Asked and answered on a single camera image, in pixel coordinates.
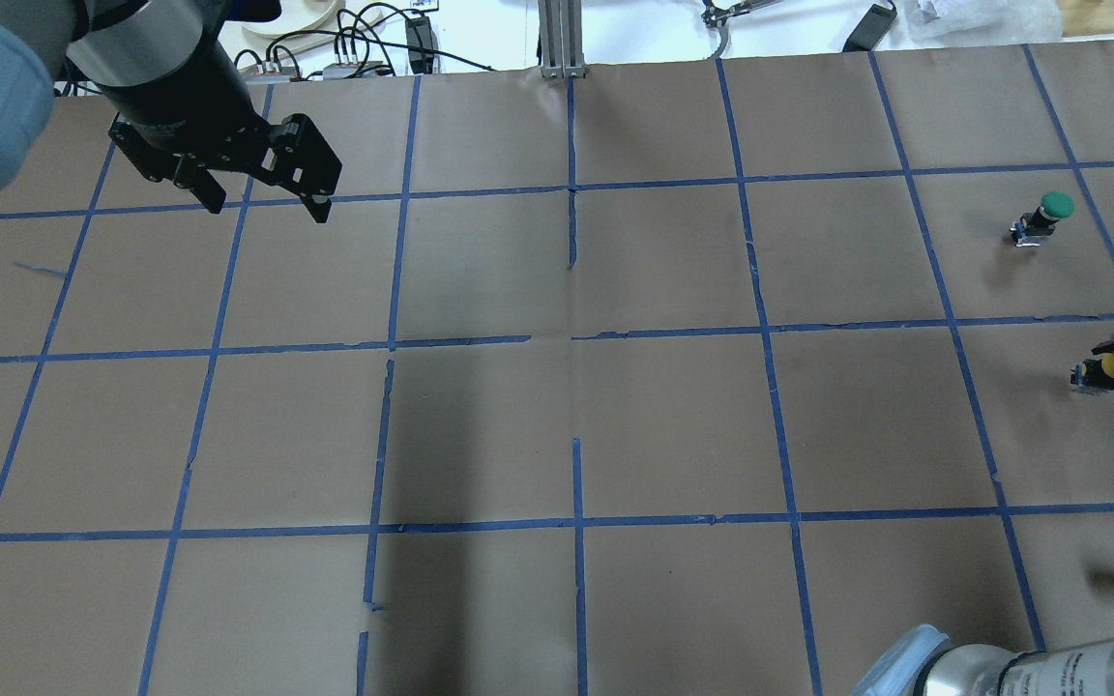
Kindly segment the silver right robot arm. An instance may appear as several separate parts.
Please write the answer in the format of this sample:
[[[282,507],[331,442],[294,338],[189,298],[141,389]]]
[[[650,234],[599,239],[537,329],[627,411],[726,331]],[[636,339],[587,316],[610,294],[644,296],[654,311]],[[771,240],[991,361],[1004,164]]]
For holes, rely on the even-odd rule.
[[[1114,391],[1114,339],[1071,370],[1071,388]],[[853,695],[1114,695],[1114,638],[1063,651],[955,645],[929,624],[902,635],[856,684]]]

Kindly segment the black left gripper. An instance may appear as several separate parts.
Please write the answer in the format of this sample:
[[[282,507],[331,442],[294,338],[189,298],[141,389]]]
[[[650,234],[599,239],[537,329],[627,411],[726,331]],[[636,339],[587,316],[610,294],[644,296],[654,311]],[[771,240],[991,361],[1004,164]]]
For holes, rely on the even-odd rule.
[[[306,114],[266,122],[225,49],[195,49],[150,82],[109,85],[107,97],[118,110],[111,140],[146,180],[172,182],[219,215],[226,192],[213,173],[244,173],[328,223],[343,161]]]

